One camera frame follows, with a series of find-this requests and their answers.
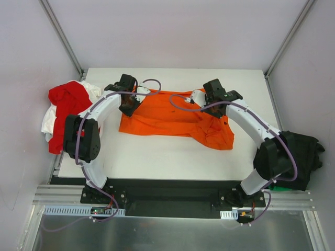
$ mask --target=black cloth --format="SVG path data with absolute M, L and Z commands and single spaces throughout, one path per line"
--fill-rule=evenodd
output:
M 320 168 L 322 162 L 319 154 L 325 149 L 315 137 L 292 133 L 295 139 L 295 150 L 292 153 L 298 167 L 298 177 L 294 181 L 278 180 L 278 187 L 305 191 L 312 171 Z M 292 177 L 293 169 L 283 174 L 283 177 Z

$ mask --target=ventilation grille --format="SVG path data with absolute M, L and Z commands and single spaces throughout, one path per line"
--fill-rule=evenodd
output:
M 67 215 L 67 216 L 108 216 L 112 214 L 112 209 L 108 209 L 104 212 L 104 215 L 91 214 L 92 207 L 82 207 L 82 206 L 46 206 L 44 211 L 45 215 Z M 125 216 L 126 210 L 119 209 L 115 216 Z
M 222 220 L 237 220 L 239 217 L 237 210 L 220 211 L 220 216 Z

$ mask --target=red cloth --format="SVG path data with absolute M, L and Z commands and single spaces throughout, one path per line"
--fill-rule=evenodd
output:
M 66 117 L 77 115 L 87 109 L 92 102 L 84 86 L 76 81 L 68 82 L 49 90 L 50 101 L 57 106 L 53 137 L 49 141 L 49 152 L 60 154 L 63 150 L 63 137 Z

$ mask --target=white cloth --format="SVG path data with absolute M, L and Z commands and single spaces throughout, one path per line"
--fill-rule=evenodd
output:
M 100 87 L 91 85 L 90 83 L 86 81 L 81 81 L 81 82 L 76 81 L 76 82 L 84 86 L 85 90 L 88 93 L 88 98 L 90 99 L 92 103 L 95 103 L 98 100 L 98 98 L 101 96 L 102 93 L 101 93 Z M 43 133 L 53 134 L 54 122 L 56 120 L 56 109 L 57 109 L 57 106 L 51 104 L 46 114 L 44 115 L 43 122 L 42 122 L 42 129 L 41 129 Z

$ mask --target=metal corner post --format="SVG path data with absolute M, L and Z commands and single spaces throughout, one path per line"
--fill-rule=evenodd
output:
M 288 32 L 287 36 L 285 37 L 284 41 L 282 42 L 279 50 L 277 51 L 274 59 L 272 60 L 269 68 L 265 72 L 265 78 L 268 78 L 271 75 L 271 73 L 273 72 L 277 62 L 279 61 L 279 59 L 281 58 L 281 56 L 285 52 L 287 46 L 292 41 L 294 35 L 297 33 L 298 29 L 302 25 L 303 21 L 306 19 L 308 13 L 310 12 L 311 8 L 313 7 L 313 5 L 316 1 L 317 0 L 308 0 L 306 2 L 305 6 L 303 7 L 301 12 L 299 13 L 299 15 L 298 15 L 297 19 L 295 20 L 294 24 L 292 25 L 290 31 Z
M 62 29 L 62 27 L 60 26 L 57 17 L 55 15 L 55 13 L 53 12 L 51 5 L 49 3 L 48 0 L 39 0 L 40 4 L 42 5 L 42 8 L 45 10 L 52 26 L 54 27 L 59 39 L 61 40 L 62 44 L 64 45 L 64 48 L 67 52 L 67 54 L 69 55 L 69 58 L 71 59 L 71 62 L 73 63 L 74 67 L 76 68 L 76 70 L 78 71 L 78 73 L 80 75 L 83 74 L 84 70 L 82 69 L 76 55 L 74 54 L 72 47 L 68 41 L 68 39 L 66 38 L 66 35 Z

